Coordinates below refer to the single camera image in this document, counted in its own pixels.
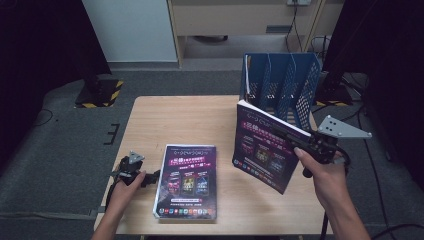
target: file organizer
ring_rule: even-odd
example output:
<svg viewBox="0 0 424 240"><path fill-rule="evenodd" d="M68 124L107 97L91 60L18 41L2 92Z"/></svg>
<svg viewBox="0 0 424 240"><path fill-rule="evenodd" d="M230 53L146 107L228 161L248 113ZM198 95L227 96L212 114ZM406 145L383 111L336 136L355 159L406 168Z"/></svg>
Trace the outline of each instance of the file organizer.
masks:
<svg viewBox="0 0 424 240"><path fill-rule="evenodd" d="M240 99L309 130L320 72L320 63L313 53L246 53Z"/></svg>

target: magazine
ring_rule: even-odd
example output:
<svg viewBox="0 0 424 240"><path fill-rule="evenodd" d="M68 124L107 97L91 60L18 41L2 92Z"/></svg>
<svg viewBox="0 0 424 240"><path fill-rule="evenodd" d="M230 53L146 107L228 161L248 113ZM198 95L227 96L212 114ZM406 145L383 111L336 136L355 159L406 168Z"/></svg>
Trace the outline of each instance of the magazine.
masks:
<svg viewBox="0 0 424 240"><path fill-rule="evenodd" d="M271 186L281 194L299 161L293 149L276 136L273 126L308 142L311 134L260 110L245 100L237 104L233 165Z"/></svg>
<svg viewBox="0 0 424 240"><path fill-rule="evenodd" d="M216 219L216 147L166 145L153 215Z"/></svg>

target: blue file holder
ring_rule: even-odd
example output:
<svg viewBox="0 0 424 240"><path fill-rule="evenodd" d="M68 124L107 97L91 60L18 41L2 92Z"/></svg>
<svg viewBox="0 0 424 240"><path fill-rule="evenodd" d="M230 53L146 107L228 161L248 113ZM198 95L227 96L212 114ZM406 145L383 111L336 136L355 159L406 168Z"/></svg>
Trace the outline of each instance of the blue file holder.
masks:
<svg viewBox="0 0 424 240"><path fill-rule="evenodd" d="M240 99L309 130L320 72L320 63L313 53L246 53Z"/></svg>

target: power outlet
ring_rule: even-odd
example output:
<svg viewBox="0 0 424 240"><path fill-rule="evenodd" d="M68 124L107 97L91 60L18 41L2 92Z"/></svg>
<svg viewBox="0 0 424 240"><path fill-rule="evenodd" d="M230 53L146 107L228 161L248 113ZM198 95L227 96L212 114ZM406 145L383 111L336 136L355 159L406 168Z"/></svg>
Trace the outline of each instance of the power outlet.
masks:
<svg viewBox="0 0 424 240"><path fill-rule="evenodd" d="M295 3L298 6L308 6L311 5L311 0L287 0L287 5L295 5Z"/></svg>

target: book cover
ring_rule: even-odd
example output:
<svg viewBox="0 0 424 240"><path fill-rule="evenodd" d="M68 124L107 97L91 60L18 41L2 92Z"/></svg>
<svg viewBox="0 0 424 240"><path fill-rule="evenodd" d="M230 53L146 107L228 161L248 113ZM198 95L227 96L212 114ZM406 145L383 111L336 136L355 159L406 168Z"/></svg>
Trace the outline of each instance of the book cover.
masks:
<svg viewBox="0 0 424 240"><path fill-rule="evenodd" d="M237 127L232 161L236 168L283 194L299 159L293 149L274 134L274 125L286 129L306 142L311 136L308 132L260 110L245 100L240 100L237 104Z"/></svg>
<svg viewBox="0 0 424 240"><path fill-rule="evenodd" d="M216 219L216 147L166 145L153 215Z"/></svg>

